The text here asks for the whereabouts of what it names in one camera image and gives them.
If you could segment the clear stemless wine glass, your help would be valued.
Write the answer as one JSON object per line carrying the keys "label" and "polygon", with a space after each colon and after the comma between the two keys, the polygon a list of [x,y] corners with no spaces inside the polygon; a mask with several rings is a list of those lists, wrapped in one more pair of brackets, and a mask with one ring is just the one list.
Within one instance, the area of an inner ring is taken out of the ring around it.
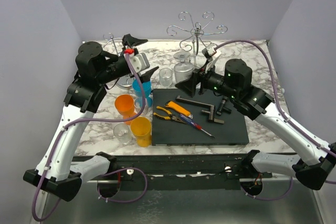
{"label": "clear stemless wine glass", "polygon": [[174,59],[178,63],[174,66],[174,74],[176,83],[187,80],[191,77],[194,65],[190,62],[191,54],[187,51],[179,51],[174,54]]}

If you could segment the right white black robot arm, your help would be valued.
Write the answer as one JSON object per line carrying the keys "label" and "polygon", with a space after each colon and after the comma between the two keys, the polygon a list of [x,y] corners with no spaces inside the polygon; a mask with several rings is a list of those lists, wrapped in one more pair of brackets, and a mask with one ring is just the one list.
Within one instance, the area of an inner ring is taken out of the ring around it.
{"label": "right white black robot arm", "polygon": [[310,189],[321,189],[335,167],[335,144],[316,137],[289,118],[272,96],[251,84],[252,73],[243,60],[231,59],[225,64],[223,75],[202,67],[177,83],[176,88],[190,97],[204,90],[228,97],[239,113],[271,130],[296,152],[282,155],[252,150],[241,165],[246,177],[277,173],[294,177]]}

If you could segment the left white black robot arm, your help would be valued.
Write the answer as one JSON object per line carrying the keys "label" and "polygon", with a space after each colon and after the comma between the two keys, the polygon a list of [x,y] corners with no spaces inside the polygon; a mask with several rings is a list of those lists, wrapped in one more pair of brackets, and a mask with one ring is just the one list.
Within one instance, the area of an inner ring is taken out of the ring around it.
{"label": "left white black robot arm", "polygon": [[62,116],[53,140],[40,163],[25,171],[23,180],[64,201],[71,201],[81,185],[95,177],[112,179],[117,171],[117,159],[104,152],[72,165],[79,141],[107,94],[107,83],[126,76],[145,73],[139,82],[149,81],[156,68],[151,68],[137,46],[146,43],[126,34],[122,38],[121,55],[105,51],[95,41],[83,43],[75,58],[77,73],[67,89]]}

